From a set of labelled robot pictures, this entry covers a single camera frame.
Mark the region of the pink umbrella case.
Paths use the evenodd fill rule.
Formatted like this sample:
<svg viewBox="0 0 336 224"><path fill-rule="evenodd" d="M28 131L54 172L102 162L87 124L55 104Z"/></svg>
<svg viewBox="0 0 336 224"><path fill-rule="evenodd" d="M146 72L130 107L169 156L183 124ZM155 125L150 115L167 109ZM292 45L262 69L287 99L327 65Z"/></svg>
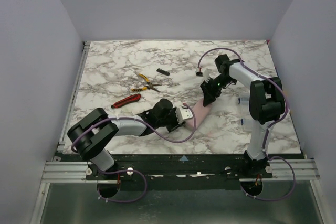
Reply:
<svg viewBox="0 0 336 224"><path fill-rule="evenodd" d="M194 119L189 119L184 124L184 127L191 131L194 128L194 125L196 125L196 129L198 129L207 115L210 113L211 108L212 104L203 106L203 99L200 99L192 108L195 114L196 124L194 124Z"/></svg>

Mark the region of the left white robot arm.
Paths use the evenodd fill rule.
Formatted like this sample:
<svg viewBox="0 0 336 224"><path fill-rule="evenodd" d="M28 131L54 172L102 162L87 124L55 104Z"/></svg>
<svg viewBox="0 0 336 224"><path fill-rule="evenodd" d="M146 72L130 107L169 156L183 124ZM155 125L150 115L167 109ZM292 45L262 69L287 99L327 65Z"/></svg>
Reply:
<svg viewBox="0 0 336 224"><path fill-rule="evenodd" d="M113 137L147 136L161 127L172 132L192 117L188 107L174 107L167 99L161 99L153 108L135 116L109 117L103 108L96 108L72 126L67 136L73 152L106 172L115 165L115 159L106 150Z"/></svg>

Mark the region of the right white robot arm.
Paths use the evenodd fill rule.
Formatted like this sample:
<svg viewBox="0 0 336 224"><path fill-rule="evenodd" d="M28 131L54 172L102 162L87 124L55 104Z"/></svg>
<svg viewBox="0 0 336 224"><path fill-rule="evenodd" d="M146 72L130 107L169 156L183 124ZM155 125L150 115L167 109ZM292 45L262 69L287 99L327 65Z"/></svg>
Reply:
<svg viewBox="0 0 336 224"><path fill-rule="evenodd" d="M204 76L200 85L203 107L215 102L229 84L240 82L249 89L249 114L253 119L253 129L241 171L250 175L266 166L270 130L282 120L282 115L288 113L282 83L278 77L265 77L250 69L240 59L230 60L228 55L219 55L215 65L219 76L214 79Z"/></svg>

